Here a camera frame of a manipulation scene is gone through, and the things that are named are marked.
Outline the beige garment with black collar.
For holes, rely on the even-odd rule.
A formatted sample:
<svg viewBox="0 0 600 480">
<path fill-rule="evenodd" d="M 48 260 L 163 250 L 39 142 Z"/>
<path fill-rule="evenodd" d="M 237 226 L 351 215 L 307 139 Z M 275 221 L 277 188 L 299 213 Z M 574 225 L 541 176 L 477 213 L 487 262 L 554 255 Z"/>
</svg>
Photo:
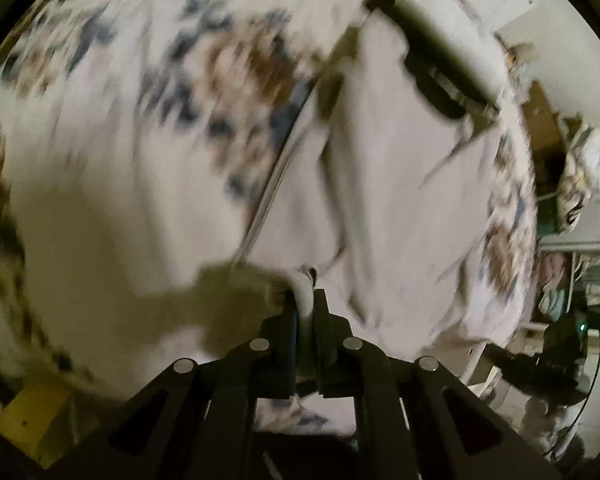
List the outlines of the beige garment with black collar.
<svg viewBox="0 0 600 480">
<path fill-rule="evenodd" d="M 314 269 L 332 310 L 364 338 L 467 377 L 486 338 L 513 328 L 479 275 L 496 151 L 503 136 L 521 138 L 520 113 L 504 89 L 495 116 L 445 117 L 404 68 L 410 52 L 380 13 L 342 38 L 236 259 Z"/>
</svg>

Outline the pile of clothes on chair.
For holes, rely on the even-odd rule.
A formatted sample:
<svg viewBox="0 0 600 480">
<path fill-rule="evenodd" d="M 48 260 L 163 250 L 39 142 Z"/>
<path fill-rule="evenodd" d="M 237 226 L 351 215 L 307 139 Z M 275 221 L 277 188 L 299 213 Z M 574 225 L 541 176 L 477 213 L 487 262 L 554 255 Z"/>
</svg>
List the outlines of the pile of clothes on chair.
<svg viewBox="0 0 600 480">
<path fill-rule="evenodd" d="M 600 203 L 600 128 L 580 114 L 558 116 L 567 149 L 556 190 L 558 232 L 571 232 L 588 205 Z"/>
</svg>

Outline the brown cardboard box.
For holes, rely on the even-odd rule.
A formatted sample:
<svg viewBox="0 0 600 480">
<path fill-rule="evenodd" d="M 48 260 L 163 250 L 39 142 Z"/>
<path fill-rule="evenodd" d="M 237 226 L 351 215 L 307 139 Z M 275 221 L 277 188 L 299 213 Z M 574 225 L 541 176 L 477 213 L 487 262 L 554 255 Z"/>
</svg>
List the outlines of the brown cardboard box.
<svg viewBox="0 0 600 480">
<path fill-rule="evenodd" d="M 555 153 L 565 153 L 566 144 L 558 127 L 556 114 L 538 80 L 530 84 L 527 101 L 521 105 L 521 109 L 526 122 L 532 158 L 542 160 Z"/>
</svg>

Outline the floral bed sheet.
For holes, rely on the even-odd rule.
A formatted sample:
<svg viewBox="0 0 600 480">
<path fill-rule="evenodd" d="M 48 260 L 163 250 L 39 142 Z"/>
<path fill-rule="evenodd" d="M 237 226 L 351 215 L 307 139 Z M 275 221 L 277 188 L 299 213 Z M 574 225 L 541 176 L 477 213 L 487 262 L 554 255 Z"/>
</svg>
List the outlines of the floral bed sheet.
<svg viewBox="0 0 600 480">
<path fill-rule="evenodd" d="M 36 0 L 0 47 L 0 377 L 124 400 L 253 337 L 286 287 L 322 286 L 236 256 L 302 108 L 373 13 L 387 18 L 365 0 Z M 497 344 L 535 248 L 519 123 L 480 262 L 513 318 Z"/>
</svg>

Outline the folded black garment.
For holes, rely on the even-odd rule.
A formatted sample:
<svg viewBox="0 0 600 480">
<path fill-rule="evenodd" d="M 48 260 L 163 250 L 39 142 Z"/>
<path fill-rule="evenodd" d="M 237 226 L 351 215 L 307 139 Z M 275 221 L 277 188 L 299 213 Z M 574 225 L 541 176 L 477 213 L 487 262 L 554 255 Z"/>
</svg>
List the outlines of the folded black garment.
<svg viewBox="0 0 600 480">
<path fill-rule="evenodd" d="M 398 17 L 394 8 L 395 1 L 367 0 L 367 7 L 381 10 L 404 33 L 407 42 L 404 66 L 430 104 L 450 119 L 460 119 L 469 112 L 483 112 L 489 117 L 497 115 L 501 110 L 501 101 L 498 107 L 477 102 L 465 96 L 454 82 L 449 80 L 450 66 L 442 61 L 442 56 L 434 52 L 434 48 L 419 32 Z"/>
</svg>

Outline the folded white garment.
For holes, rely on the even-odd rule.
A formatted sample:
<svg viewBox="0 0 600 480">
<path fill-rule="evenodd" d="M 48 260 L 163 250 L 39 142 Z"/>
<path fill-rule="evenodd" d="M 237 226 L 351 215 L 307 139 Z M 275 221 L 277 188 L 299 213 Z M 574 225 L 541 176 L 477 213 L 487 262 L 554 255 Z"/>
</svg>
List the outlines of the folded white garment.
<svg viewBox="0 0 600 480">
<path fill-rule="evenodd" d="M 465 96 L 500 105 L 508 69 L 498 40 L 466 12 L 462 0 L 396 0 L 405 24 L 419 32 L 451 69 L 449 80 Z"/>
</svg>

